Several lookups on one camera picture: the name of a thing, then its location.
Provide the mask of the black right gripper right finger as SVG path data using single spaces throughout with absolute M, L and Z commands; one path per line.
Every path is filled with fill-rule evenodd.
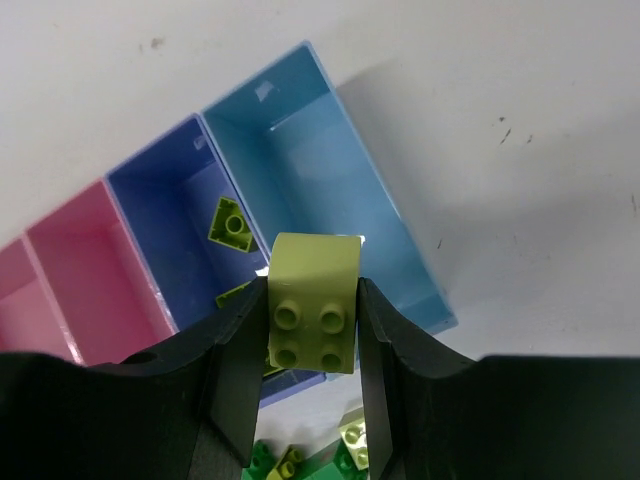
M 374 479 L 635 479 L 639 362 L 471 360 L 361 279 L 362 397 Z

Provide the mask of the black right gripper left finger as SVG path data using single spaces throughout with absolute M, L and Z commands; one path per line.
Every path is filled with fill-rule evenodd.
M 5 479 L 237 479 L 251 459 L 267 286 L 121 363 L 1 357 Z

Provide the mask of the lime lego brick long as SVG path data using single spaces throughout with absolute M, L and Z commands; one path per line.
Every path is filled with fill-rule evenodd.
M 218 309 L 224 308 L 235 296 L 237 296 L 250 284 L 251 284 L 251 281 L 247 281 L 230 290 L 225 291 L 224 293 L 219 294 L 215 298 L 215 304 L 217 308 Z

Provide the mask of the pale lime curved lego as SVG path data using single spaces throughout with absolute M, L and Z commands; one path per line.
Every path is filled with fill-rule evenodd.
M 282 232 L 268 273 L 270 364 L 351 374 L 362 240 Z

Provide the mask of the lime lego brick small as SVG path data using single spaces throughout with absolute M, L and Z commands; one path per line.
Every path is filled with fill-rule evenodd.
M 239 204 L 225 196 L 219 198 L 207 238 L 211 242 L 243 253 L 257 249 L 249 222 L 245 219 Z

